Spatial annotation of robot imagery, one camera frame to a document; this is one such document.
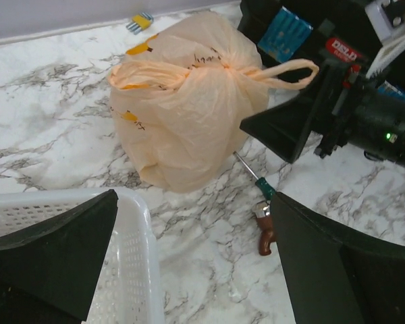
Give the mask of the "peach banana-print plastic bag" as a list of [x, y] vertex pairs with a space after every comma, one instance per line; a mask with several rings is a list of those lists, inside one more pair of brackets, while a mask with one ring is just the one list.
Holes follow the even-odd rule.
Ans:
[[107, 77], [109, 106], [140, 179], [186, 193], [242, 147], [240, 123], [266, 110], [270, 89], [301, 90], [318, 72], [307, 59], [263, 68], [251, 40], [203, 11], [126, 51]]

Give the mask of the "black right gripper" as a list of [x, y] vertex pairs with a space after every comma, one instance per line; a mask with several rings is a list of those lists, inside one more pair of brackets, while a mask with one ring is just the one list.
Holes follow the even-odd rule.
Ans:
[[287, 163], [299, 158], [316, 132], [322, 135], [315, 150], [320, 158], [351, 144], [368, 159], [405, 168], [405, 99], [380, 91], [381, 83], [358, 65], [325, 61], [296, 97], [243, 119], [240, 129]]

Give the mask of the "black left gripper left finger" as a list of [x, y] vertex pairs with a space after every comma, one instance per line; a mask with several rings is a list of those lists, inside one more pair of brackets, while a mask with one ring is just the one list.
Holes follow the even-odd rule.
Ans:
[[0, 321], [86, 321], [117, 216], [108, 190], [0, 237]]

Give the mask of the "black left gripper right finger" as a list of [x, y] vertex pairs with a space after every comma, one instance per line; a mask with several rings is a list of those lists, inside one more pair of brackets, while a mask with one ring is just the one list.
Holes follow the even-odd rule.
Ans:
[[271, 216], [297, 323], [405, 323], [405, 246], [281, 192], [271, 198]]

